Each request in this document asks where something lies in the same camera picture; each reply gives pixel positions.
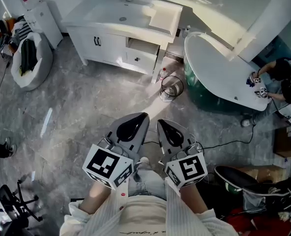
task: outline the gray tile floor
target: gray tile floor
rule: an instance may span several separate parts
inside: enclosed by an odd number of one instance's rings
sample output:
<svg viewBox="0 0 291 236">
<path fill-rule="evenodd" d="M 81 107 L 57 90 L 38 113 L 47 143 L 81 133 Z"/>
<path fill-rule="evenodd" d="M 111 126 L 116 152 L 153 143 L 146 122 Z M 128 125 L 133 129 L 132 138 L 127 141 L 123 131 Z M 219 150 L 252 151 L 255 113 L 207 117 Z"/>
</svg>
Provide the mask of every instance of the gray tile floor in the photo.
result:
<svg viewBox="0 0 291 236">
<path fill-rule="evenodd" d="M 0 58 L 0 75 L 6 63 Z M 16 189 L 25 178 L 24 197 L 37 194 L 34 210 L 44 221 L 30 220 L 34 234 L 57 235 L 68 213 L 70 198 L 86 195 L 91 180 L 81 167 L 92 143 L 97 143 L 107 127 L 129 113 L 148 111 L 151 123 L 146 141 L 157 141 L 155 124 L 167 118 L 188 127 L 204 147 L 231 140 L 247 141 L 251 128 L 241 128 L 241 117 L 204 112 L 190 101 L 187 90 L 170 104 L 163 104 L 150 85 L 151 77 L 112 65 L 89 62 L 83 66 L 70 40 L 65 37 L 54 52 L 54 63 L 46 81 L 30 92 L 20 91 L 10 68 L 0 88 L 0 143 L 11 137 L 17 153 L 0 159 L 0 187 Z M 41 129 L 49 108 L 53 109 L 45 134 Z M 290 169 L 291 161 L 272 153 L 273 130 L 286 125 L 271 116 L 255 127 L 251 144 L 233 143 L 205 151 L 210 170 L 215 165 L 278 165 Z M 158 145 L 144 145 L 141 153 L 154 169 L 162 154 Z M 35 171 L 35 180 L 31 173 Z"/>
</svg>

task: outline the hand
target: hand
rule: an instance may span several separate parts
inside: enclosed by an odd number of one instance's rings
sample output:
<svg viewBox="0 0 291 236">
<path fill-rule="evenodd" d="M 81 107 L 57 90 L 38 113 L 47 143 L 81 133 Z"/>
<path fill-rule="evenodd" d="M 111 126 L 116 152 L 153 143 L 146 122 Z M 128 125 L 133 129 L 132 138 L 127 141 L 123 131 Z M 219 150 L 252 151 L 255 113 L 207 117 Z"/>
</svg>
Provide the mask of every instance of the hand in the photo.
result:
<svg viewBox="0 0 291 236">
<path fill-rule="evenodd" d="M 257 79 L 257 78 L 258 78 L 258 73 L 256 73 L 256 72 L 252 72 L 252 77 L 253 77 L 254 79 Z"/>
</svg>

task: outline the bottle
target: bottle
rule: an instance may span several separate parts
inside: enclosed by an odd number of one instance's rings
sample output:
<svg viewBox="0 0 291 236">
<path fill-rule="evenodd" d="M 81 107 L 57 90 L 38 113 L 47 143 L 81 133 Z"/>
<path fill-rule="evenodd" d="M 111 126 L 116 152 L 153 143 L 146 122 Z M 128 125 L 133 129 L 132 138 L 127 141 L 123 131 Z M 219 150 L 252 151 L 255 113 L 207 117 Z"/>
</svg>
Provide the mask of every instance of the bottle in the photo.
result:
<svg viewBox="0 0 291 236">
<path fill-rule="evenodd" d="M 166 70 L 166 68 L 164 67 L 164 68 L 160 71 L 160 74 L 159 74 L 159 79 L 160 79 L 160 81 L 162 81 L 166 76 L 167 76 L 167 70 Z"/>
<path fill-rule="evenodd" d="M 184 32 L 182 34 L 183 38 L 187 37 L 189 30 L 190 30 L 190 26 L 187 26 L 187 28 L 184 30 Z"/>
</svg>

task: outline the backpack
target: backpack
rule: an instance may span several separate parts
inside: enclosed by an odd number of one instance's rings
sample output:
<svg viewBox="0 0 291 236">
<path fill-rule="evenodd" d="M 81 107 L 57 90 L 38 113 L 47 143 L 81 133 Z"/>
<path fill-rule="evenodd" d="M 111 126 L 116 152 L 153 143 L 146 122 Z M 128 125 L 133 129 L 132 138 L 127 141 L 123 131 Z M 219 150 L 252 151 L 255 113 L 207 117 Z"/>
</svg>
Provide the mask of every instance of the backpack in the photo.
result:
<svg viewBox="0 0 291 236">
<path fill-rule="evenodd" d="M 26 39 L 21 46 L 21 66 L 20 74 L 23 76 L 27 71 L 33 71 L 37 63 L 36 47 L 34 41 Z"/>
</svg>

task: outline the bathtub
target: bathtub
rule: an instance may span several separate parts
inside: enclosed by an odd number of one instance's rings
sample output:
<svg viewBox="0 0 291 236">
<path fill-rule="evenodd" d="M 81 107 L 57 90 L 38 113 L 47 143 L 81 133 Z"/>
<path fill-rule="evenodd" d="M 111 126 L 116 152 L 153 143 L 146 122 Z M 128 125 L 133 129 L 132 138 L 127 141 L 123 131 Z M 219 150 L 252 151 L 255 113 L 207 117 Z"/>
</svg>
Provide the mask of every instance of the bathtub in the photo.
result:
<svg viewBox="0 0 291 236">
<path fill-rule="evenodd" d="M 241 114 L 263 111 L 268 98 L 258 98 L 246 84 L 250 73 L 258 71 L 211 36 L 193 32 L 185 39 L 184 72 L 191 100 L 206 111 Z"/>
</svg>

